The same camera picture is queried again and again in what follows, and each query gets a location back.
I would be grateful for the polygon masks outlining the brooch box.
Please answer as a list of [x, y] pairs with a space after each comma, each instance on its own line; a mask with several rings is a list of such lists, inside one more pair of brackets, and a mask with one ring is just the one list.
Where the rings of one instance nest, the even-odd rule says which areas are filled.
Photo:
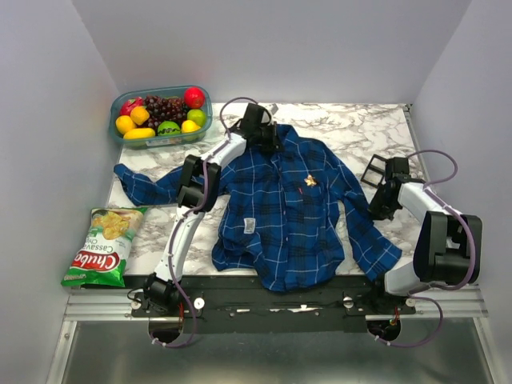
[[375, 189], [386, 183], [389, 178], [388, 158], [374, 154], [369, 160], [363, 174], [360, 178], [361, 183], [371, 186]]

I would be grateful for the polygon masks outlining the blue plaid shirt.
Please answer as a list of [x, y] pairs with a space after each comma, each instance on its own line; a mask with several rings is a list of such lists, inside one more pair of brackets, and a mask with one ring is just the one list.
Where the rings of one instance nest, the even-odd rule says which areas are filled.
[[[314, 138], [278, 126], [284, 151], [253, 146], [222, 171], [228, 196], [211, 252], [216, 270], [252, 269], [265, 288], [285, 292], [325, 282], [345, 253], [336, 226], [346, 224], [352, 255], [370, 280], [402, 252], [374, 226], [363, 189], [349, 168]], [[311, 174], [317, 185], [308, 187]]]

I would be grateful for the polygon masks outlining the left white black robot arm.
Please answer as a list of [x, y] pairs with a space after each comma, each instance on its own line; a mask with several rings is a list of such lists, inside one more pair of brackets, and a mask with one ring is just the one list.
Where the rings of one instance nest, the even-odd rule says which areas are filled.
[[272, 113], [251, 98], [237, 100], [248, 102], [243, 117], [225, 127], [219, 144], [200, 156], [187, 156], [182, 165], [176, 221], [154, 272], [142, 288], [144, 299], [161, 316], [172, 314], [180, 299], [189, 299], [179, 285], [184, 261], [199, 223], [217, 200], [222, 171], [252, 146], [266, 151], [283, 149]]

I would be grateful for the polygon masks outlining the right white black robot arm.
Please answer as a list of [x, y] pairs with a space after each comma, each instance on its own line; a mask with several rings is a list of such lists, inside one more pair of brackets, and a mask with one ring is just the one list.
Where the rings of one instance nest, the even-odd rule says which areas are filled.
[[380, 314], [406, 297], [430, 288], [458, 290], [478, 280], [482, 220], [454, 209], [420, 178], [410, 173], [408, 157], [373, 155], [361, 181], [376, 189], [370, 205], [372, 219], [391, 220], [405, 209], [421, 224], [412, 260], [378, 278], [368, 293], [370, 308]]

